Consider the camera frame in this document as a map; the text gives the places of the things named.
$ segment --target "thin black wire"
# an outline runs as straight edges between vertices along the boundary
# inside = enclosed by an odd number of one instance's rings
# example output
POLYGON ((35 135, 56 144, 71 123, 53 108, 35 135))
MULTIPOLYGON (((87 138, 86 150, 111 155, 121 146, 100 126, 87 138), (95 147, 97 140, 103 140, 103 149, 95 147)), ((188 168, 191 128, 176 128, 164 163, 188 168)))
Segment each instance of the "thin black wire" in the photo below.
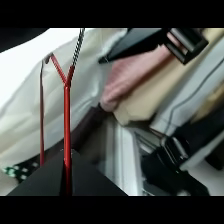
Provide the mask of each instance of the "thin black wire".
POLYGON ((73 66, 76 65, 77 60, 78 60, 79 52, 80 52, 80 49, 81 49, 81 46, 82 46, 82 41, 83 41, 83 38, 84 38, 84 32, 85 32, 85 28, 80 28, 78 41, 77 41, 77 44, 76 44, 76 47, 75 47, 75 52, 74 52, 74 55, 73 55, 73 62, 72 62, 73 66))
POLYGON ((167 132, 170 128, 170 124, 172 123, 172 119, 173 119, 173 115, 174 115, 174 111, 175 109, 177 109, 178 107, 182 106, 183 104, 185 104, 187 101, 189 101, 193 96, 195 96, 195 94, 201 89, 201 87, 205 84, 205 82, 210 78, 210 76, 219 68, 219 66, 224 62, 224 57, 222 58, 222 60, 212 69, 212 71, 210 71, 208 73, 208 75, 203 79, 203 81, 200 83, 200 85, 197 87, 197 89, 190 94, 190 96, 188 96, 185 100, 183 100, 182 102, 178 103, 176 106, 174 106, 170 112, 170 117, 168 120, 168 124, 167 127, 165 129, 165 136, 167 135, 167 132))

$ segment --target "black cord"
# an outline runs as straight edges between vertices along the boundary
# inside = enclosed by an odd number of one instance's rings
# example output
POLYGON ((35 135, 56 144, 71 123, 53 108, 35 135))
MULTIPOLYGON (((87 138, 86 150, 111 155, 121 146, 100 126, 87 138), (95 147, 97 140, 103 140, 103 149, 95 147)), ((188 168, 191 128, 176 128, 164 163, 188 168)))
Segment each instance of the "black cord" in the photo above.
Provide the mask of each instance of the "black cord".
POLYGON ((176 106, 174 106, 170 112, 170 117, 168 120, 168 124, 167 127, 165 129, 165 136, 167 135, 167 132, 170 128, 170 124, 172 123, 172 119, 173 119, 173 115, 174 115, 174 111, 175 109, 177 109, 178 107, 182 106, 183 104, 185 104, 187 101, 189 101, 193 96, 195 96, 195 94, 201 89, 201 87, 205 84, 205 82, 210 78, 210 76, 219 68, 219 66, 224 62, 224 58, 222 58, 222 60, 212 69, 212 71, 210 71, 208 73, 208 75, 203 79, 203 81, 200 83, 200 85, 197 87, 197 89, 190 94, 190 96, 188 96, 185 100, 183 100, 182 102, 178 103, 176 106))

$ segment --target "white plastic bag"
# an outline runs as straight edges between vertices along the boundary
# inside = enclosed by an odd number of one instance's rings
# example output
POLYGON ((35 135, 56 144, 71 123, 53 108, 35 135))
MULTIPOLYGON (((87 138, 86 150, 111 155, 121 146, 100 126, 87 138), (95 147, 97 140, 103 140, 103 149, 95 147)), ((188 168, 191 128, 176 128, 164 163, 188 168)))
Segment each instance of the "white plastic bag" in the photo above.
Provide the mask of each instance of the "white plastic bag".
MULTIPOLYGON (((126 28, 87 28, 71 87, 71 129, 99 102, 110 69, 98 59, 125 35, 126 28)), ((49 29, 35 39, 0 54, 0 167, 39 153, 41 60, 54 52, 67 74, 79 28, 49 29)), ((44 67, 45 149, 64 136, 63 84, 53 65, 44 67)))

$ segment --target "pink fabric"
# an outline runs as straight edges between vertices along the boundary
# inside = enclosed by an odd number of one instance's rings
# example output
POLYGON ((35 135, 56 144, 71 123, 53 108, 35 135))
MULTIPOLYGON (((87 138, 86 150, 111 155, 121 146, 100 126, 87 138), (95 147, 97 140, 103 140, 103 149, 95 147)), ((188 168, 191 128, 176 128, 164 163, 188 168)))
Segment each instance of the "pink fabric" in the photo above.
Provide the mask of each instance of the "pink fabric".
POLYGON ((154 51, 114 62, 100 100, 102 108, 108 112, 116 109, 122 96, 170 55, 170 51, 161 46, 154 51))

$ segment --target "white cloth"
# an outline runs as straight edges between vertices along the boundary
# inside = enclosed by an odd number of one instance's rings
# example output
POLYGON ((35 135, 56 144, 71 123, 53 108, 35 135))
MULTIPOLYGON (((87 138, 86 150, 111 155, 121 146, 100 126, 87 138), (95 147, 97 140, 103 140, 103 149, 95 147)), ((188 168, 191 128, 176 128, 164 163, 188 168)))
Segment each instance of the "white cloth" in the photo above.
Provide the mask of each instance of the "white cloth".
MULTIPOLYGON (((110 64, 98 59, 125 35, 126 28, 87 28, 71 88, 71 129, 99 102, 110 64)), ((52 28, 0 54, 0 167, 39 153, 41 60, 54 52, 67 74, 79 28, 52 28)), ((44 67, 45 149, 64 136, 63 84, 50 61, 44 67)))
MULTIPOLYGON (((224 38, 222 38, 209 54, 200 62, 200 64, 188 75, 188 80, 183 80, 183 85, 178 86, 178 90, 174 91, 173 97, 169 97, 164 102, 163 108, 159 111, 155 121, 150 125, 151 128, 164 133, 168 126, 171 110, 174 106, 185 100, 193 93, 203 79, 212 71, 216 65, 224 58, 222 49, 224 48, 224 38)), ((188 102, 176 108, 173 113, 172 122, 169 125, 167 135, 171 135, 175 129, 186 121, 200 108, 210 93, 224 80, 224 63, 210 76, 201 89, 188 102)))

